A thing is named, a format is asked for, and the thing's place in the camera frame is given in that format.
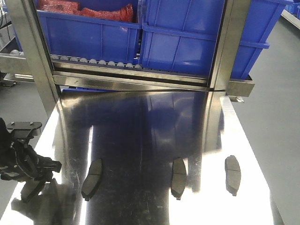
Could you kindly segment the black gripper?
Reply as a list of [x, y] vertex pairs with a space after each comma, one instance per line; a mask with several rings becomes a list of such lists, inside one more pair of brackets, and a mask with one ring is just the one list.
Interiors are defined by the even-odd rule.
[[0, 178], [27, 181], [52, 180], [59, 173], [61, 162], [38, 155], [33, 147], [13, 140], [7, 124], [0, 119]]

